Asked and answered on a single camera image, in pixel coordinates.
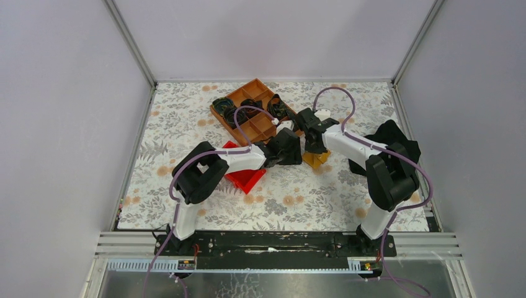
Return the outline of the yellow leather card holder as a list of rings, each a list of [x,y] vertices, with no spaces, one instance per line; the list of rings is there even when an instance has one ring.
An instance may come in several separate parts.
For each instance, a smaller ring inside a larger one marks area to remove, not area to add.
[[[323,165],[325,162],[327,162],[328,158],[330,157],[331,152],[328,150],[325,153],[309,153],[305,152],[302,155],[303,161],[308,164],[312,169],[316,170],[321,165]]]

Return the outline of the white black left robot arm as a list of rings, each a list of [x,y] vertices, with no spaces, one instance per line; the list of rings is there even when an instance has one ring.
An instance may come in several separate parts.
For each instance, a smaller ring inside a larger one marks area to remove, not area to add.
[[[246,147],[215,148],[208,141],[199,143],[172,172],[169,196],[177,205],[169,248],[177,255],[192,249],[198,205],[210,197],[225,175],[301,162],[300,137],[290,129]]]

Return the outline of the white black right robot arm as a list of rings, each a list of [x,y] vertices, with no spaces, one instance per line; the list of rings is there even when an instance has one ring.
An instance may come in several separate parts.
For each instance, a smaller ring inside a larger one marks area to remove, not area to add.
[[[414,167],[421,154],[418,143],[408,139],[393,120],[364,137],[346,132],[330,117],[320,120],[310,108],[297,113],[295,122],[305,134],[306,152],[340,153],[349,160],[352,173],[366,177],[372,204],[357,229],[355,245],[365,256],[374,254],[395,209],[419,189]]]

